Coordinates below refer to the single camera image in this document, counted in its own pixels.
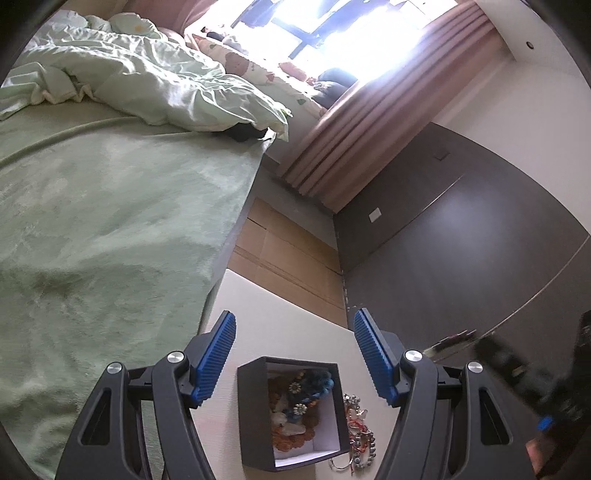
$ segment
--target brown curtain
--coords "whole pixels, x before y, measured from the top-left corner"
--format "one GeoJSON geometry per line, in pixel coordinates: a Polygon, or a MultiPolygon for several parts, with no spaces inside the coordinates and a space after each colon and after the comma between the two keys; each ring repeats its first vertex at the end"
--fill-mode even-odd
{"type": "Polygon", "coordinates": [[[401,66],[353,85],[278,175],[338,212],[504,48],[478,5],[454,7],[425,27],[401,66]]]}
{"type": "Polygon", "coordinates": [[[184,33],[184,29],[201,18],[216,0],[129,0],[126,12],[148,18],[157,27],[184,33]]]}

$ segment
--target blue gripper pad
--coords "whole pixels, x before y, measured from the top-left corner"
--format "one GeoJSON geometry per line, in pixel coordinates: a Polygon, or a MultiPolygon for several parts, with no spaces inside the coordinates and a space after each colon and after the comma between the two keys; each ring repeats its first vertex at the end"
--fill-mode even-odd
{"type": "Polygon", "coordinates": [[[213,335],[199,364],[195,368],[195,388],[191,393],[191,402],[201,405],[213,395],[217,379],[222,373],[230,348],[236,339],[236,317],[233,313],[227,312],[223,319],[216,322],[213,335]]]}
{"type": "Polygon", "coordinates": [[[394,385],[394,370],[398,365],[392,364],[392,359],[395,361],[395,358],[388,344],[373,319],[363,310],[355,314],[353,331],[378,395],[384,398],[388,405],[394,405],[398,398],[398,391],[394,385]]]}

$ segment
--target white tabletop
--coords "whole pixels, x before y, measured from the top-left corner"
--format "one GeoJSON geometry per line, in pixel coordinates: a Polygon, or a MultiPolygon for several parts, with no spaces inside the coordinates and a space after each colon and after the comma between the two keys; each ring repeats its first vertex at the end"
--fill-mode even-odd
{"type": "MultiPolygon", "coordinates": [[[[201,332],[208,332],[224,310],[236,316],[236,341],[213,397],[192,411],[203,449],[217,479],[350,478],[349,470],[333,471],[328,461],[278,473],[242,465],[236,369],[260,356],[338,364],[343,392],[361,398],[361,407],[368,410],[366,424],[373,430],[376,440],[376,462],[371,468],[355,473],[355,477],[372,479],[392,435],[398,409],[389,407],[378,397],[353,332],[293,305],[230,270],[226,270],[209,320],[203,322],[201,332]]],[[[339,466],[347,461],[348,455],[335,458],[339,466]]]]}

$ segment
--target green bedsheet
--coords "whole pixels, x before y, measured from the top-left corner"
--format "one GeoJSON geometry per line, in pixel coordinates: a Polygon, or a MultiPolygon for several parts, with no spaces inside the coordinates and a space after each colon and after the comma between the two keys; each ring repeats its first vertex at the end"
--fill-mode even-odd
{"type": "Polygon", "coordinates": [[[92,102],[0,122],[0,421],[40,476],[108,363],[154,363],[197,332],[268,144],[92,102]]]}

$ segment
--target open box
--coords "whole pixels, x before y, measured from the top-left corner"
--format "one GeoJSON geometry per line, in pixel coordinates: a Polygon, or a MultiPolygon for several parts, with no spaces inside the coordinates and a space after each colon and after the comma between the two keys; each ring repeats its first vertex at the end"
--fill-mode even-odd
{"type": "Polygon", "coordinates": [[[280,472],[320,462],[349,451],[349,433],[336,364],[262,356],[238,368],[238,414],[242,463],[267,472],[280,472]],[[303,447],[289,452],[273,448],[267,381],[303,369],[328,370],[335,386],[318,403],[320,423],[303,447]]]}

